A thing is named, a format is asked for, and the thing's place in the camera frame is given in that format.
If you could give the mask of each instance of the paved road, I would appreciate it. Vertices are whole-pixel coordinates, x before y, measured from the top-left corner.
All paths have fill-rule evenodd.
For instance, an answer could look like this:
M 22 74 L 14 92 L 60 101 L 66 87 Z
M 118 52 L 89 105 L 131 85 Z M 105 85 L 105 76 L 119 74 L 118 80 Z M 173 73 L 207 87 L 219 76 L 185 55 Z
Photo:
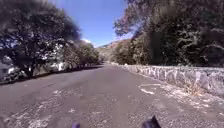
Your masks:
M 110 65 L 0 87 L 1 128 L 140 128 L 153 115 L 163 128 L 223 128 L 224 100 Z

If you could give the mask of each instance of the white stone wall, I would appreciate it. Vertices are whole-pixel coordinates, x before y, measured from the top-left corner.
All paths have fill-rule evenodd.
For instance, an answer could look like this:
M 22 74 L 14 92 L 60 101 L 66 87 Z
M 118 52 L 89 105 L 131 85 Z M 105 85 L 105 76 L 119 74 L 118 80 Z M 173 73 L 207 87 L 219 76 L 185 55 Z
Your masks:
M 223 68 L 141 65 L 122 65 L 122 67 L 132 72 L 140 73 L 172 85 L 200 89 L 224 97 Z

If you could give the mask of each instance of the cloud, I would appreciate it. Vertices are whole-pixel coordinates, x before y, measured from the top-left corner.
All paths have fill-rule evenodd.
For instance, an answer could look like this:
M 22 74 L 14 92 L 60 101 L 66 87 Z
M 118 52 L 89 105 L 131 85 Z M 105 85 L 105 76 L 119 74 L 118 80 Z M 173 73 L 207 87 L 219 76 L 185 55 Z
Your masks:
M 86 43 L 89 43 L 89 44 L 91 44 L 91 41 L 90 40 L 87 40 L 87 39 L 82 39 L 83 41 L 85 41 Z

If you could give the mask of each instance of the tree trunk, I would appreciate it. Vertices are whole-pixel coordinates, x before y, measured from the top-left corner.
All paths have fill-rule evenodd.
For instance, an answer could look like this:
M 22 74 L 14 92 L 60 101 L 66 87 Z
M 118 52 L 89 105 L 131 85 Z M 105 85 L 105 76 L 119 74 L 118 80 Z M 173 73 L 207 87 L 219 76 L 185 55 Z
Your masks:
M 26 74 L 26 76 L 28 78 L 32 78 L 33 77 L 34 69 L 31 69 L 30 71 L 29 71 L 29 69 L 24 69 L 23 71 L 25 72 L 25 74 Z

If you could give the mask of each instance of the tree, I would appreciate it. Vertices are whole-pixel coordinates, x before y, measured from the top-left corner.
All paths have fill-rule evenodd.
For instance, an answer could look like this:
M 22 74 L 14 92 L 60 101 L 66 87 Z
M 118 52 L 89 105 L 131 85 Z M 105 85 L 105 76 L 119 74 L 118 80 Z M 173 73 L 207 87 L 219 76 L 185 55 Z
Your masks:
M 70 68 L 84 67 L 86 64 L 98 64 L 99 53 L 92 44 L 85 42 L 69 44 L 64 49 L 64 61 Z
M 133 48 L 130 45 L 130 40 L 121 40 L 115 50 L 112 53 L 112 61 L 115 61 L 119 64 L 134 64 Z
M 224 1 L 127 2 L 125 15 L 115 22 L 115 32 L 120 36 L 134 31 L 133 40 L 143 35 L 150 64 L 223 66 Z
M 55 49 L 79 39 L 78 27 L 46 1 L 1 0 L 0 5 L 0 53 L 28 77 L 52 60 Z

